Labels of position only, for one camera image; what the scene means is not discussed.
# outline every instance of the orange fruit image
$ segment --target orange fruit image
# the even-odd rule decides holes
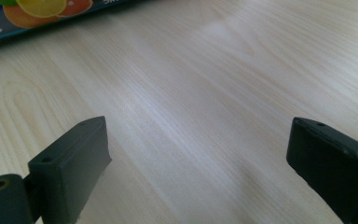
[[[92,0],[67,0],[65,10],[58,16],[75,16],[89,10],[92,7]]]
[[[7,19],[15,26],[20,28],[33,28],[59,19],[53,16],[49,18],[37,18],[24,12],[20,6],[3,6]]]
[[[16,0],[27,14],[37,18],[50,18],[62,13],[66,0]]]

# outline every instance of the wooden table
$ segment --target wooden table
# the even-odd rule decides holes
[[[293,117],[358,140],[358,1],[150,0],[0,46],[0,175],[101,115],[78,223],[341,223],[285,154]]]

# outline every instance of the lemon image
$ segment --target lemon image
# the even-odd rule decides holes
[[[67,0],[17,0],[17,4],[27,14],[37,18],[57,16],[66,8]]]
[[[14,7],[17,5],[16,0],[0,0],[0,5]]]

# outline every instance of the table surface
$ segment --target table surface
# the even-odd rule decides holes
[[[101,115],[78,223],[341,223],[285,154],[293,117],[358,140],[358,1],[139,1],[0,43],[0,175]]]

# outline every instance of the black plastic bracket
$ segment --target black plastic bracket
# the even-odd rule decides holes
[[[78,123],[28,162],[24,179],[0,175],[0,224],[76,223],[110,161],[105,118]]]
[[[287,161],[344,223],[358,223],[358,142],[318,121],[294,118]]]

